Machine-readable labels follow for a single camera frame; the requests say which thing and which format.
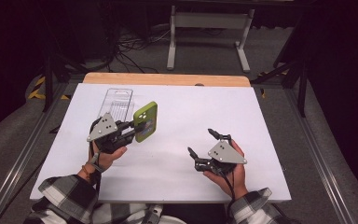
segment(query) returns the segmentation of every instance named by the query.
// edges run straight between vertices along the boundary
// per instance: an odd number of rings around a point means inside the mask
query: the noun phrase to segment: aluminum rail
[[[16,162],[14,163],[11,170],[7,173],[7,177],[5,179],[4,184],[0,188],[0,214],[4,210],[7,201],[13,192],[14,188],[16,187],[17,183],[20,180],[22,172],[25,169],[25,166],[28,163],[28,160],[31,158],[32,154],[34,153],[35,144],[37,143],[39,136],[45,127],[46,122],[48,121],[49,117],[51,116],[55,106],[59,102],[59,97],[62,96],[67,84],[59,83],[57,85],[57,90],[54,94],[54,100],[45,113],[42,113],[41,117],[37,121],[34,129],[28,138],[24,148],[22,149],[19,157],[17,158]]]
[[[330,167],[324,160],[324,157],[319,149],[315,136],[310,128],[310,125],[307,122],[307,119],[302,118],[298,109],[297,109],[297,99],[293,90],[284,90],[286,97],[289,100],[289,104],[292,107],[293,112],[297,122],[300,124],[310,147],[310,155],[318,169],[319,175],[324,183],[324,187],[327,191],[328,196],[336,210],[337,216],[340,223],[352,224],[356,223],[353,219],[345,201],[342,197],[341,191],[338,187],[337,181],[334,178],[333,173],[330,170]]]

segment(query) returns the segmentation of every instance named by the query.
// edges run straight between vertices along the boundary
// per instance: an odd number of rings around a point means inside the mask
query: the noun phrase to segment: wrist
[[[240,188],[235,190],[235,200],[238,200],[239,198],[245,196],[248,194],[248,189],[246,187]]]
[[[92,164],[86,163],[82,165],[80,171],[77,173],[78,176],[86,180],[89,184],[95,184],[95,167]]]

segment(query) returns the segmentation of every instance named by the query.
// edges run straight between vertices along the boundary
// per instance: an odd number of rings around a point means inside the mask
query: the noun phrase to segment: plaid sleeve
[[[96,190],[77,175],[46,179],[39,190],[45,196],[33,205],[34,213],[44,213],[65,220],[67,223],[90,223],[94,205],[98,201]]]
[[[235,223],[289,223],[275,207],[267,203],[271,194],[271,190],[266,188],[249,192],[238,199],[231,206]]]

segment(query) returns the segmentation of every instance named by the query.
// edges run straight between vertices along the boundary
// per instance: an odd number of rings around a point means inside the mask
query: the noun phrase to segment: metal frame
[[[67,84],[59,84],[54,97],[55,100],[52,101],[52,104],[50,105],[49,109],[45,113],[42,113],[41,117],[39,118],[36,125],[34,126],[34,130],[32,131],[31,136],[28,138],[28,141],[25,144],[24,148],[22,149],[19,157],[17,158],[13,167],[7,173],[5,182],[0,188],[0,214],[5,208],[14,188],[19,182],[22,172],[24,171],[25,166],[28,163],[28,160],[30,160],[32,154],[34,153],[38,138],[43,128],[45,127],[46,122],[50,118],[55,106],[57,105],[59,101],[58,99],[62,96],[63,92],[65,91],[66,86]]]
[[[240,41],[235,42],[235,48],[240,57],[242,70],[244,73],[251,71],[248,60],[246,59],[243,47],[246,37],[251,27],[255,10],[249,10],[248,14],[220,14],[220,13],[191,13],[176,12],[176,6],[171,9],[171,43],[168,52],[167,69],[173,70],[176,52],[176,27],[199,27],[199,28],[223,28],[223,29],[242,29]]]
[[[310,155],[315,163],[316,168],[318,169],[319,175],[324,183],[324,187],[326,192],[330,198],[331,203],[336,210],[338,219],[340,223],[351,224],[356,223],[353,219],[348,206],[345,203],[345,200],[342,197],[341,190],[338,187],[337,181],[324,160],[321,150],[317,144],[315,136],[313,135],[312,130],[310,129],[310,125],[307,122],[307,119],[301,116],[296,106],[296,96],[293,90],[284,90],[286,93],[286,97],[289,100],[289,104],[292,107],[293,112],[295,113],[295,117],[297,122],[300,124],[301,129],[303,130],[307,142],[310,148]]]

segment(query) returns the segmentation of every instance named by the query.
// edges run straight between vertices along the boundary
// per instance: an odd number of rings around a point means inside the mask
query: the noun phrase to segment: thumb
[[[118,150],[116,150],[113,154],[112,154],[112,158],[113,160],[117,160],[118,158],[120,158],[122,155],[124,155],[124,153],[127,151],[126,147],[120,147]]]

